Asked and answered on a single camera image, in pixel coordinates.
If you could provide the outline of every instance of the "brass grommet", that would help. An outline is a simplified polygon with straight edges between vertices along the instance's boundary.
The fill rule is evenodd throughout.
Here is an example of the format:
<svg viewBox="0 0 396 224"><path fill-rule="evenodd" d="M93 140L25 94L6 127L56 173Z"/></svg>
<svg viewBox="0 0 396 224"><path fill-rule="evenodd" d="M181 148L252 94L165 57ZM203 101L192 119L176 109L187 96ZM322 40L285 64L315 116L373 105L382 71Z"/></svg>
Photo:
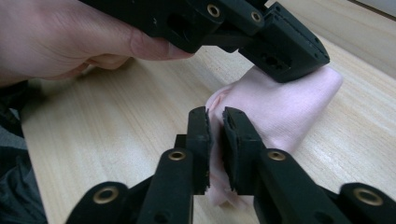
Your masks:
<svg viewBox="0 0 396 224"><path fill-rule="evenodd" d="M372 192L369 189L364 189L364 188L357 188L353 190L353 195L359 201L363 203L370 204L372 206L380 206L384 203L381 197L378 196L378 194Z"/></svg>
<svg viewBox="0 0 396 224"><path fill-rule="evenodd" d="M286 159L285 154L277 151L268 152L268 157L273 159L274 161L283 161Z"/></svg>
<svg viewBox="0 0 396 224"><path fill-rule="evenodd" d="M186 158L186 153L182 151L174 151L169 153L168 158L172 161L182 161L184 158Z"/></svg>
<svg viewBox="0 0 396 224"><path fill-rule="evenodd" d="M212 17L217 18L220 16L220 9L213 4L207 5L207 12L209 12Z"/></svg>
<svg viewBox="0 0 396 224"><path fill-rule="evenodd" d="M93 195L93 201L99 204L110 203L111 201L115 200L118 196L119 196L119 190L116 187L113 186L104 187L102 189L99 189Z"/></svg>
<svg viewBox="0 0 396 224"><path fill-rule="evenodd" d="M258 12L252 11L251 19L253 19L256 22L260 22L262 20L262 16Z"/></svg>

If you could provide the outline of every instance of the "pink fabric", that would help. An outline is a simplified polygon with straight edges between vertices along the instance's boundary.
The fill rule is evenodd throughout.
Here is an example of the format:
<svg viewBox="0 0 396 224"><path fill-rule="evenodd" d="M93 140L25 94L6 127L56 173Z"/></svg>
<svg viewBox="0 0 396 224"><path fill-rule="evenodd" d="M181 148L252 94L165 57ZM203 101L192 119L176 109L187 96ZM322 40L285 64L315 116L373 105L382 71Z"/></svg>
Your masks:
<svg viewBox="0 0 396 224"><path fill-rule="evenodd" d="M244 111L267 147L292 152L339 90L342 81L342 77L328 66L284 84L274 82L253 67L240 80L216 91L206 102L214 134L211 187L206 194L209 200L214 205L228 201L238 208L245 208L252 202L251 197L241 197L230 191L222 166L219 129L223 125L225 106Z"/></svg>

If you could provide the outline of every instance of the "human hand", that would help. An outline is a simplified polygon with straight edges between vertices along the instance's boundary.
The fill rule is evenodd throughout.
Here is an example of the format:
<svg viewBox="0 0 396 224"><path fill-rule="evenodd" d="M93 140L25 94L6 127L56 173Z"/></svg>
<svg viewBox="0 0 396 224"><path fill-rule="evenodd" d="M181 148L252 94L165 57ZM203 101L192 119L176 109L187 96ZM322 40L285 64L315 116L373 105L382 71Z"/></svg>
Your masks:
<svg viewBox="0 0 396 224"><path fill-rule="evenodd" d="M216 91L207 101L214 144L210 156L209 200L219 205L229 202L244 208L251 197L230 191L221 153L220 133L225 106L244 111L268 148L291 153L322 113L342 84L342 77L330 67L322 67L289 83L276 83L257 67L240 80Z"/></svg>
<svg viewBox="0 0 396 224"><path fill-rule="evenodd" d="M0 30L0 87L31 77L72 77L89 64L115 69L129 57L191 56L78 0L3 0Z"/></svg>

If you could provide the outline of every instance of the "light wood surface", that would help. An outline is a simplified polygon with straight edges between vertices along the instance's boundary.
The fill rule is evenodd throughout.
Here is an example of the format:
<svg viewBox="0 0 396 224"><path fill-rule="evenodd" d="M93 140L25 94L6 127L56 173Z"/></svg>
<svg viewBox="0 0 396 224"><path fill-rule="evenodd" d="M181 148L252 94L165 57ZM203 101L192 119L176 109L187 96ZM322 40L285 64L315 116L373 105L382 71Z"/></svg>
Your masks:
<svg viewBox="0 0 396 224"><path fill-rule="evenodd" d="M353 0L278 2L310 30L396 78L394 17L375 13Z"/></svg>
<svg viewBox="0 0 396 224"><path fill-rule="evenodd" d="M335 8L341 1L323 2ZM338 192L342 184L359 181L396 199L396 81L363 60L358 48L346 50L333 41L343 35L339 31L322 29L329 33L321 40L330 66L345 82L293 156L327 189ZM384 40L395 41L395 35ZM387 53L381 57L394 61ZM64 223L96 184L132 187L152 175L176 134L186 132L188 112L250 66L238 54L205 47L188 60L131 60L116 71L94 68L76 79L32 82L37 95L22 113L22 126L49 223ZM194 223L257 222L251 207L213 207L195 197Z"/></svg>

